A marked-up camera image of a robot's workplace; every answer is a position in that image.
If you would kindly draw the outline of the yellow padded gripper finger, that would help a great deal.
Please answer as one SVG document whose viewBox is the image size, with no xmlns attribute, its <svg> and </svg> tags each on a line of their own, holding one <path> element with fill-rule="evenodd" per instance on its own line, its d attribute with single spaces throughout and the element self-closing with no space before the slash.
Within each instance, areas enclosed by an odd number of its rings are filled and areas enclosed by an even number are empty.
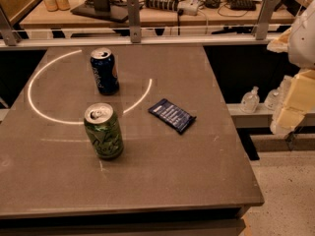
<svg viewBox="0 0 315 236">
<path fill-rule="evenodd" d="M 288 39 L 291 34 L 291 28 L 285 30 L 281 35 L 268 43 L 267 49 L 276 53 L 288 51 Z"/>
<path fill-rule="evenodd" d="M 282 86 L 280 102 L 270 129 L 274 135 L 287 135 L 303 121 L 315 106 L 315 71 L 301 69 Z"/>
</svg>

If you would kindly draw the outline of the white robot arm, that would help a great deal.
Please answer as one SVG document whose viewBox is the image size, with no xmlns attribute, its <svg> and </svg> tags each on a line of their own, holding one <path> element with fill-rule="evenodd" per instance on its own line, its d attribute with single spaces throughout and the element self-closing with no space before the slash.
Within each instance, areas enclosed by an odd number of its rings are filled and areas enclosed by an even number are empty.
<svg viewBox="0 0 315 236">
<path fill-rule="evenodd" d="M 279 103 L 270 125 L 273 134 L 286 135 L 315 106 L 315 13 L 304 11 L 267 49 L 286 52 L 289 62 L 300 68 L 294 77 L 281 82 Z"/>
</svg>

